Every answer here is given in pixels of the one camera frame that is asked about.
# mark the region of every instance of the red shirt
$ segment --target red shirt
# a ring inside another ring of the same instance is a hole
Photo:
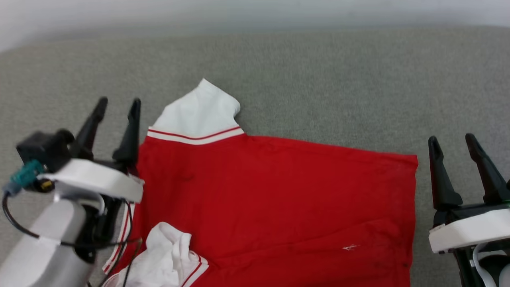
[[[210,267],[185,286],[409,286],[416,156],[249,136],[238,106],[203,80],[165,109],[131,238],[161,221],[192,234]]]

